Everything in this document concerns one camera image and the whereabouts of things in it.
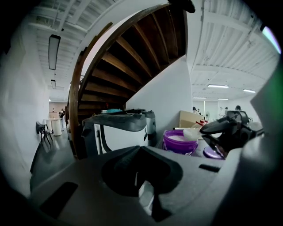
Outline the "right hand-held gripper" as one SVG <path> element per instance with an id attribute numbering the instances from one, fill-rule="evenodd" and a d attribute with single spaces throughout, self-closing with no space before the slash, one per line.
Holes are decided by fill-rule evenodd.
<path id="1" fill-rule="evenodd" d="M 212 149 L 218 149 L 224 158 L 229 151 L 243 147 L 249 140 L 264 134 L 261 123 L 253 122 L 245 111 L 227 111 L 227 118 L 221 118 L 201 127 L 203 140 Z M 211 134 L 223 132 L 223 149 L 218 148 L 219 140 Z"/>

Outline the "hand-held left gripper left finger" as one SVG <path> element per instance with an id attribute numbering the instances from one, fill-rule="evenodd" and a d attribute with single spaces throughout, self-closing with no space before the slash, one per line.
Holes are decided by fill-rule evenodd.
<path id="1" fill-rule="evenodd" d="M 77 161 L 36 187 L 29 200 L 57 226 L 154 226 L 137 197 L 122 196 L 102 179 L 110 159 L 138 146 Z"/>

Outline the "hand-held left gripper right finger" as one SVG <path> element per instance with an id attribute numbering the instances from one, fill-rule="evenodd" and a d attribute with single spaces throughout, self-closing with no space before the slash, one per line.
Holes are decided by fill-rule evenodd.
<path id="1" fill-rule="evenodd" d="M 154 190 L 152 216 L 142 226 L 210 225 L 228 192 L 239 163 L 241 149 L 226 160 L 183 156 L 152 147 L 147 155 L 145 179 Z"/>

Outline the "purple tub of powder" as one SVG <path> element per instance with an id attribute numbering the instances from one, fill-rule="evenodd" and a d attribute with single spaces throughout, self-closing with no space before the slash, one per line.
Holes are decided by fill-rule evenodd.
<path id="1" fill-rule="evenodd" d="M 198 140 L 189 141 L 183 130 L 166 130 L 163 133 L 162 149 L 177 154 L 191 155 L 198 147 Z"/>

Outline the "purple bucket lid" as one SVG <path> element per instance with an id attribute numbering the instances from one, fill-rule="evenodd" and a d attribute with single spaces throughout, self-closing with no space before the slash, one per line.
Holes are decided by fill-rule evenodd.
<path id="1" fill-rule="evenodd" d="M 203 155 L 206 158 L 219 159 L 219 160 L 225 159 L 218 149 L 214 150 L 210 146 L 207 146 L 203 149 Z"/>

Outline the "clear plastic jug red cap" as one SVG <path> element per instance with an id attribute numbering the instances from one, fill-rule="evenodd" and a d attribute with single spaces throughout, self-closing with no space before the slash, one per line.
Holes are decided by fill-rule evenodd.
<path id="1" fill-rule="evenodd" d="M 192 125 L 191 128 L 195 128 L 197 130 L 200 130 L 201 127 L 203 127 L 204 125 L 206 125 L 208 123 L 208 121 L 206 120 L 200 120 L 200 121 L 196 121 L 194 125 Z"/>

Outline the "brown cardboard box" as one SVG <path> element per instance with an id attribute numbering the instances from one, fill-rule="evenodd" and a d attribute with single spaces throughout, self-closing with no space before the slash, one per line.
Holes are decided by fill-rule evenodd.
<path id="1" fill-rule="evenodd" d="M 204 116 L 187 111 L 180 111 L 179 127 L 191 128 L 196 121 L 200 121 L 200 120 L 205 120 Z"/>

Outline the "grey rounded appliance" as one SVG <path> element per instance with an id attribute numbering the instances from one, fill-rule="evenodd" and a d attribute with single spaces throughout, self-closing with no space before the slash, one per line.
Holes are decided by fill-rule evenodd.
<path id="1" fill-rule="evenodd" d="M 143 111 L 147 123 L 148 145 L 151 147 L 156 146 L 157 133 L 156 133 L 156 118 L 153 111 Z"/>

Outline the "white and black washing machine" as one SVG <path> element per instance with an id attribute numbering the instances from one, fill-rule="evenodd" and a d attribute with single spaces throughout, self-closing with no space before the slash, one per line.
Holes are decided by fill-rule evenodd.
<path id="1" fill-rule="evenodd" d="M 133 147 L 149 146 L 144 109 L 103 113 L 83 121 L 82 138 L 88 157 Z"/>

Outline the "white cylindrical table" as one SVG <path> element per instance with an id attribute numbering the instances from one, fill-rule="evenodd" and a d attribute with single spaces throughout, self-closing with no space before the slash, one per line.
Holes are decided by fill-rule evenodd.
<path id="1" fill-rule="evenodd" d="M 54 136 L 61 136 L 61 120 L 58 118 L 52 118 L 50 120 Z"/>

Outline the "black chair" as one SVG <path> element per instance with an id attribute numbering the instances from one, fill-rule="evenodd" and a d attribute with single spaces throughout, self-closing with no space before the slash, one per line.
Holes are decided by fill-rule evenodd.
<path id="1" fill-rule="evenodd" d="M 36 122 L 36 132 L 37 134 L 40 134 L 41 139 L 41 145 L 43 146 L 43 140 L 48 142 L 49 145 L 51 145 L 51 142 L 48 137 L 50 137 L 51 140 L 53 140 L 49 127 L 47 124 L 41 124 L 38 121 Z"/>

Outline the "dark wooden staircase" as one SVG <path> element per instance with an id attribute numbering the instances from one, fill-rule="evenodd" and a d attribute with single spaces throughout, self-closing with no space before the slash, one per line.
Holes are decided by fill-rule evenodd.
<path id="1" fill-rule="evenodd" d="M 82 120 L 126 102 L 185 54 L 185 13 L 191 0 L 168 0 L 108 23 L 79 55 L 71 81 L 68 109 L 74 155 L 85 158 Z"/>

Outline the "long black pendant lamp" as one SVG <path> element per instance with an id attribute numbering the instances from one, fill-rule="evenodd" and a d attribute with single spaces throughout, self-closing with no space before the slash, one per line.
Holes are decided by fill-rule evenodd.
<path id="1" fill-rule="evenodd" d="M 48 46 L 48 62 L 49 62 L 49 69 L 56 70 L 57 65 L 57 53 L 59 49 L 61 37 L 52 34 L 49 37 L 49 46 Z"/>

